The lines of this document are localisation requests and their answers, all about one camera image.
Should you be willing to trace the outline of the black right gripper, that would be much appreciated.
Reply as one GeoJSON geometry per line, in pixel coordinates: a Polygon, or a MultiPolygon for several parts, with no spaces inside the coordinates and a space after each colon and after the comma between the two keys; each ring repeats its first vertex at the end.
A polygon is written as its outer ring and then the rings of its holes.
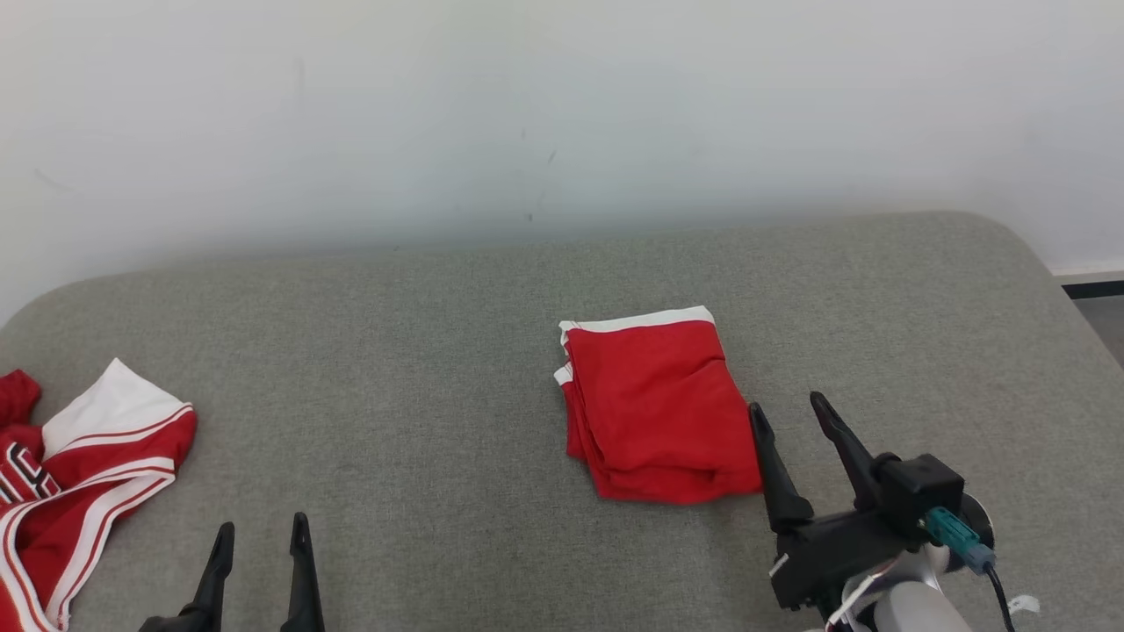
{"type": "Polygon", "coordinates": [[[874,455],[823,392],[812,391],[810,403],[823,435],[834,444],[846,469],[856,511],[814,520],[812,503],[797,493],[782,457],[776,451],[774,428],[762,407],[751,403],[747,413],[767,520],[776,533],[776,553],[785,559],[770,576],[776,601],[782,610],[812,607],[826,614],[839,608],[840,592],[847,580],[904,551],[917,551],[925,543],[925,531],[917,524],[903,527],[887,513],[871,511],[879,491],[871,470],[874,455]]]}

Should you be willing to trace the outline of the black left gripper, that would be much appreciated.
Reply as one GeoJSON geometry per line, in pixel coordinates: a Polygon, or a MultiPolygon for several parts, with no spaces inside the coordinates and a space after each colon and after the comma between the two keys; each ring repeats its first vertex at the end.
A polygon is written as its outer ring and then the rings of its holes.
{"type": "MultiPolygon", "coordinates": [[[[207,565],[194,592],[176,616],[151,616],[140,624],[138,632],[220,631],[225,583],[233,568],[235,524],[225,521],[210,549],[207,565]]],[[[320,581],[314,563],[312,532],[305,513],[294,513],[292,539],[292,587],[282,632],[324,632],[320,581]]]]}

